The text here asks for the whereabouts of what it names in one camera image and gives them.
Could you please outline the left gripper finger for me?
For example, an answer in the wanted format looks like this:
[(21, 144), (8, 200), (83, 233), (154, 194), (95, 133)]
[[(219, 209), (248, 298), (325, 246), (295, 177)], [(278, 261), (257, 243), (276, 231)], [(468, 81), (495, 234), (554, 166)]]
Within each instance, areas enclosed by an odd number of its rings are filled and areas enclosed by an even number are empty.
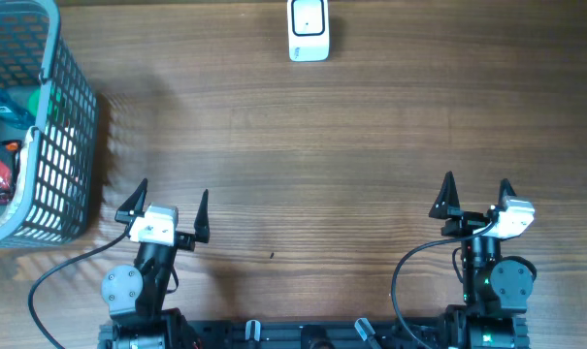
[(194, 221), (194, 237), (197, 242), (208, 243), (210, 241), (210, 221), (209, 221), (209, 190), (206, 189), (201, 198), (201, 202)]
[(147, 196), (148, 180), (144, 178), (136, 190), (117, 209), (117, 216), (133, 216), (136, 212), (142, 212)]

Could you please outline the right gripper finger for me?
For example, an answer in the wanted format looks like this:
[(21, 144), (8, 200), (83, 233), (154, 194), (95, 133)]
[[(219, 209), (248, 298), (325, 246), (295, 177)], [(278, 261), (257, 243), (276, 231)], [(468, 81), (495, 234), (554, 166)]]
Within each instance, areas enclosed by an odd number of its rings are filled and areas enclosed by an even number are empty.
[(432, 204), (429, 217), (435, 219), (457, 219), (461, 216), (456, 183), (452, 171), (445, 174), (440, 192)]
[(505, 205), (505, 198), (506, 197), (515, 197), (516, 193), (512, 188), (510, 181), (507, 178), (503, 178), (500, 182), (499, 187), (499, 196), (498, 196), (498, 206)]

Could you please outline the black red snack packet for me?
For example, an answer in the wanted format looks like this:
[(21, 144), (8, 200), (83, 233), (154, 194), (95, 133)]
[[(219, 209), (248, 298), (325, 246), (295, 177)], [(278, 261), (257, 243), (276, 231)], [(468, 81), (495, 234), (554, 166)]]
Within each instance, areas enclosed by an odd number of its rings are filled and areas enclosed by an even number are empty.
[(8, 140), (0, 142), (0, 205), (7, 205), (16, 192), (16, 180), (19, 173), (19, 154), (22, 141)]

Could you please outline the green lid jar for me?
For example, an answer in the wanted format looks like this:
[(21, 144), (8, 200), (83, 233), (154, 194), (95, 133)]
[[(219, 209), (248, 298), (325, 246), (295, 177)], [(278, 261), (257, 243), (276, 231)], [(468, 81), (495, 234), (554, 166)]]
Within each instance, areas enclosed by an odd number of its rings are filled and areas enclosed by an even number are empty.
[[(35, 87), (26, 99), (26, 109), (33, 116), (37, 115), (41, 97), (41, 88)], [(59, 107), (65, 106), (65, 99), (59, 89), (53, 89), (50, 93), (51, 101), (48, 103), (48, 114), (53, 120), (58, 119)]]

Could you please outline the blue bottle with white cap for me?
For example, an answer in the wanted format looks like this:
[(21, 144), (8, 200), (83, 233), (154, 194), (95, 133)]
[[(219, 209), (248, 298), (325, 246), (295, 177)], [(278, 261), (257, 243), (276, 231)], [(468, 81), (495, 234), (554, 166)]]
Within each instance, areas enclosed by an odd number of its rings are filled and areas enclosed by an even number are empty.
[(36, 123), (36, 117), (28, 109), (18, 104), (2, 88), (0, 88), (0, 120), (22, 130), (26, 130)]

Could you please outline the beige PanTree snack pouch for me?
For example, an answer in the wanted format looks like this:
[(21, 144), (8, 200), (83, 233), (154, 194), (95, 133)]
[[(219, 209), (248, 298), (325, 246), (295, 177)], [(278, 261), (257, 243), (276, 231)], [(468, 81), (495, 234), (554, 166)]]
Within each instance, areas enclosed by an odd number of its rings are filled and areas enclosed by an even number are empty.
[(22, 142), (21, 149), (18, 154), (18, 175), (16, 178), (16, 191), (8, 203), (5, 211), (0, 215), (0, 227), (9, 221), (17, 212), (25, 191), (26, 173), (28, 165), (29, 147), (34, 141), (35, 132), (38, 130), (36, 126), (30, 127)]

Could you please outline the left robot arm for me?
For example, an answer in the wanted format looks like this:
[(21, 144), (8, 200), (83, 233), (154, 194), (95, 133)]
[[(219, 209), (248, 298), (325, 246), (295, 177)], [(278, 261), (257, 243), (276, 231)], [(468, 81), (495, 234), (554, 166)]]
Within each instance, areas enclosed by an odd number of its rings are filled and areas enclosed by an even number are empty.
[(117, 209), (114, 220), (125, 226), (123, 235), (139, 244), (131, 265), (109, 270), (101, 285), (111, 323), (100, 327), (102, 349), (196, 349), (203, 342), (177, 308), (165, 309), (164, 300), (179, 281), (174, 268), (180, 250), (210, 241), (209, 192), (204, 191), (192, 233), (178, 230), (175, 206), (146, 204), (147, 180)]

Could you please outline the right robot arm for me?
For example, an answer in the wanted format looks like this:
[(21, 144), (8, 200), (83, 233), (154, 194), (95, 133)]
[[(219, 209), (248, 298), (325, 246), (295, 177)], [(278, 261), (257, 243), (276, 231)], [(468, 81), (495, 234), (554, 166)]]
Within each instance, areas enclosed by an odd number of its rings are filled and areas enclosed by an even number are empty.
[(537, 269), (519, 256), (504, 256), (501, 243), (534, 222), (531, 202), (501, 181), (498, 202), (486, 212), (460, 208), (453, 173), (444, 176), (429, 216), (444, 222), (441, 234), (461, 243), (464, 303), (450, 305), (438, 322), (439, 348), (524, 349), (530, 346), (524, 314)]

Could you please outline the white barcode scanner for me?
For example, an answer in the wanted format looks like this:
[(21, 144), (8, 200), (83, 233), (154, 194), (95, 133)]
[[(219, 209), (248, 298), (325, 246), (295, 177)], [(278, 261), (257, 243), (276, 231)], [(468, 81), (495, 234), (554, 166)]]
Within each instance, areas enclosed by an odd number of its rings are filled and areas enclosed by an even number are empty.
[(324, 61), (330, 52), (327, 0), (288, 0), (289, 58), (293, 62)]

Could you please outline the grey plastic mesh basket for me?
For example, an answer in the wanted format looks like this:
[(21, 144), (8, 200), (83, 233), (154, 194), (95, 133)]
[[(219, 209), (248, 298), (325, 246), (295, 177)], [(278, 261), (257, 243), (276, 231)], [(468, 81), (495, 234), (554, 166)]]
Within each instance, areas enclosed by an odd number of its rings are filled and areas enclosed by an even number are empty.
[[(95, 93), (61, 35), (52, 1), (0, 1), (0, 88), (40, 87), (29, 147), (25, 191), (16, 214), (0, 227), (0, 248), (68, 243), (86, 228), (97, 139)], [(65, 106), (48, 114), (50, 93)], [(24, 139), (27, 130), (0, 121), (0, 142)], [(0, 206), (0, 215), (5, 211)]]

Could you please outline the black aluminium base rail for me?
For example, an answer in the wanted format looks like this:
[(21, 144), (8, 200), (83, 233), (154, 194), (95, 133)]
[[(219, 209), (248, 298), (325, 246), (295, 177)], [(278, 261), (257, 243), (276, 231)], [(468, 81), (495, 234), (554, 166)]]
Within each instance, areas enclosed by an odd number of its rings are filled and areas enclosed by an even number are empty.
[(99, 348), (506, 348), (531, 346), (526, 321), (516, 319), (408, 318), (355, 322), (189, 321), (174, 333), (164, 324), (128, 330), (105, 325)]

